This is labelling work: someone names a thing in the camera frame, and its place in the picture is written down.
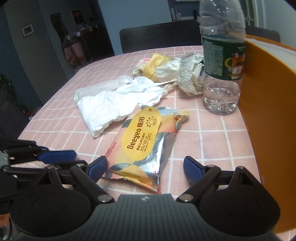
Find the crumpled silver foil bag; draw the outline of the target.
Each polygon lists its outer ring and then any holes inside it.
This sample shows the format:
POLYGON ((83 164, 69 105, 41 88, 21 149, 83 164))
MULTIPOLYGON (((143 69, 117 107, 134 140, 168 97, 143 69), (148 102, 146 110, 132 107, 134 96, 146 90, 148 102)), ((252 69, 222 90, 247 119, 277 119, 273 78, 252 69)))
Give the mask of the crumpled silver foil bag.
POLYGON ((159 82, 174 80, 188 96, 203 93, 204 56, 189 54, 185 57, 170 57, 168 61, 156 67, 155 75, 159 82))

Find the yellow snack bag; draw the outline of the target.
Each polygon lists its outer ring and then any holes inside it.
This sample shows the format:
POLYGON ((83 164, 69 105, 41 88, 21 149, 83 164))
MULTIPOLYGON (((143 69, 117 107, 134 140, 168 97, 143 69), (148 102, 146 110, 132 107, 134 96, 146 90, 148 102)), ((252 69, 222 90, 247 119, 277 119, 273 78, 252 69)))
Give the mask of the yellow snack bag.
POLYGON ((145 57, 138 60, 134 66, 132 75, 134 77, 144 76, 153 82, 159 82, 156 76, 156 68, 172 60, 172 56, 154 53, 151 58, 145 57))

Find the white crumpled cloth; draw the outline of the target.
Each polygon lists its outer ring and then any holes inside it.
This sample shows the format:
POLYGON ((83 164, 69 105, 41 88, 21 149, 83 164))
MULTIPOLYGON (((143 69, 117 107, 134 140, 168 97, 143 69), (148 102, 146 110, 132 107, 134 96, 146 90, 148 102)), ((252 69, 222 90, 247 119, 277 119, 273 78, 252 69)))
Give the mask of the white crumpled cloth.
POLYGON ((140 76, 116 90, 83 97, 77 105, 91 136, 97 138, 112 122, 128 117, 138 104, 159 103, 170 87, 169 82, 153 82, 140 76))

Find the black chair right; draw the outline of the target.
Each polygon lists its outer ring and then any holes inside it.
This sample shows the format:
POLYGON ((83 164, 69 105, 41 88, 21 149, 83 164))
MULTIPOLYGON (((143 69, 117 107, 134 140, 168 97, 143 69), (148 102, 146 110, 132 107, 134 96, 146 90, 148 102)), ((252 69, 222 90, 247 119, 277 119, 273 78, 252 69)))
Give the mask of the black chair right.
POLYGON ((281 42, 280 34, 277 31, 254 27, 254 26, 246 26, 245 30, 247 35, 261 37, 261 38, 269 39, 279 43, 281 42))

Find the orange storage box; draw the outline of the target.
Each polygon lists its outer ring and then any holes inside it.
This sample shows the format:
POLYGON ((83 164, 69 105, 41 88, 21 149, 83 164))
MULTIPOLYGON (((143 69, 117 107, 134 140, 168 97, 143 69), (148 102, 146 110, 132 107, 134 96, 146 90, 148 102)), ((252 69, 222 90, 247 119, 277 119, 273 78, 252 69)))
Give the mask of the orange storage box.
POLYGON ((239 110, 263 186, 280 206, 276 233, 295 229, 295 48, 247 36, 239 110))

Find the clear plastic water bottle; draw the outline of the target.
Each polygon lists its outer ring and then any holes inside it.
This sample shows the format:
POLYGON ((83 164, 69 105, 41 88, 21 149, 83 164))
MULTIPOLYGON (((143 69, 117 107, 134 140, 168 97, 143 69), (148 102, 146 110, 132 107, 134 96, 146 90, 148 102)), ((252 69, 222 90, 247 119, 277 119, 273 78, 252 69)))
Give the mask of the clear plastic water bottle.
POLYGON ((206 109, 220 115, 236 110, 245 59, 245 19, 239 1, 200 2, 206 109))

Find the cluttered dark shelf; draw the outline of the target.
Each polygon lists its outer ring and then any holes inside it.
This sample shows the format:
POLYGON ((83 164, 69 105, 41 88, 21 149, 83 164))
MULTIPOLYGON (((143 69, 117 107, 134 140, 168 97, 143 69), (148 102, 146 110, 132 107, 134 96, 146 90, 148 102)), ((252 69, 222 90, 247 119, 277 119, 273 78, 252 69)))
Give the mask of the cluttered dark shelf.
POLYGON ((114 56, 112 44, 102 25, 92 25, 92 18, 83 18, 81 10, 71 11, 75 25, 79 28, 69 34, 62 22, 61 14, 50 16, 62 48, 62 54, 71 68, 78 70, 89 63, 114 56))

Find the yellow wet wipes pack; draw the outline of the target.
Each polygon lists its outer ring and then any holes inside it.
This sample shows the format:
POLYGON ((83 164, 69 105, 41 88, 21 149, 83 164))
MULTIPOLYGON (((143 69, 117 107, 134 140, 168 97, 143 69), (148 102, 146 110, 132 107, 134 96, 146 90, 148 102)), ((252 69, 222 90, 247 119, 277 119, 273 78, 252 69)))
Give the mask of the yellow wet wipes pack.
POLYGON ((160 193, 161 173, 177 130, 189 111, 138 104, 123 123, 105 156, 109 179, 124 179, 160 193))

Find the black chair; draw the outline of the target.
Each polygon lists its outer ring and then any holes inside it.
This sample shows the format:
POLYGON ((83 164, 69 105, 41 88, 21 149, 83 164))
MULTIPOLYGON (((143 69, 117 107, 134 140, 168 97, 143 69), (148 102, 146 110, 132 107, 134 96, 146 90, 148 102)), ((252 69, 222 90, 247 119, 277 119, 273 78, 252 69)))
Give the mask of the black chair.
POLYGON ((245 30, 247 35, 261 37, 261 38, 269 39, 279 43, 281 42, 280 34, 277 31, 254 27, 254 26, 246 26, 245 30))
POLYGON ((183 20, 120 30, 122 52, 177 46, 199 46, 202 37, 197 20, 183 20))

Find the black chair left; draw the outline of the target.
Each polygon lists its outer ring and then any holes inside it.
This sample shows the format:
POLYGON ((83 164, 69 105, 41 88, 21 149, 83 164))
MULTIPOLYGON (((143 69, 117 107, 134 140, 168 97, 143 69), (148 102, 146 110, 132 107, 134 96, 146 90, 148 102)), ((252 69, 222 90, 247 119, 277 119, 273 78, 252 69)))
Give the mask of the black chair left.
POLYGON ((122 52, 177 46, 199 46, 202 37, 197 20, 183 20, 120 30, 122 52))

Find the small framed picture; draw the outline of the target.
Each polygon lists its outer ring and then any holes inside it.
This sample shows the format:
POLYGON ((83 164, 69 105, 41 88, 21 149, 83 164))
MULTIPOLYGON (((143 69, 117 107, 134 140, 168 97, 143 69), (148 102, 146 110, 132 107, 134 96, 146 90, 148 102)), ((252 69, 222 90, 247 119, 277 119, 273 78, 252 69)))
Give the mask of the small framed picture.
POLYGON ((24 38, 35 33, 35 29, 34 29, 33 24, 28 24, 28 25, 21 27, 21 31, 22 31, 24 38))

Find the clear plastic bag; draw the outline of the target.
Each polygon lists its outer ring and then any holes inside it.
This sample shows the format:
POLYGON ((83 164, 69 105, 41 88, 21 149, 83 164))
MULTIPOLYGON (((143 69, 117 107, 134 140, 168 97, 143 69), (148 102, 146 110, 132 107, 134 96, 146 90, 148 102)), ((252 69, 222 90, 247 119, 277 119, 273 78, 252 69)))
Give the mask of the clear plastic bag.
POLYGON ((75 91, 74 102, 77 104, 79 100, 86 96, 96 96, 103 91, 113 91, 119 87, 131 83, 133 80, 130 76, 120 76, 114 80, 109 80, 106 82, 101 82, 99 84, 91 85, 88 87, 83 87, 75 91))

